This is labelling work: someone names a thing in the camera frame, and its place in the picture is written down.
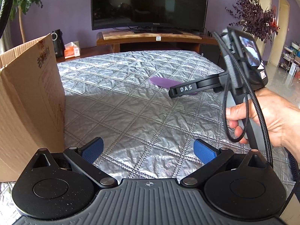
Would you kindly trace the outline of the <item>person's right hand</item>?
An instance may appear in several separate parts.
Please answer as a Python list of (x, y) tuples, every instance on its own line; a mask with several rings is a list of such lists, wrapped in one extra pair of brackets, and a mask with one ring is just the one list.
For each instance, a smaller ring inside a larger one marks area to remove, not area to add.
[[(286, 148), (299, 162), (299, 107), (267, 88), (257, 90), (255, 95), (262, 109), (271, 144)], [(239, 137), (243, 129), (238, 120), (246, 117), (246, 103), (226, 108), (226, 117), (229, 127)], [(249, 100), (249, 117), (260, 125), (252, 100)]]

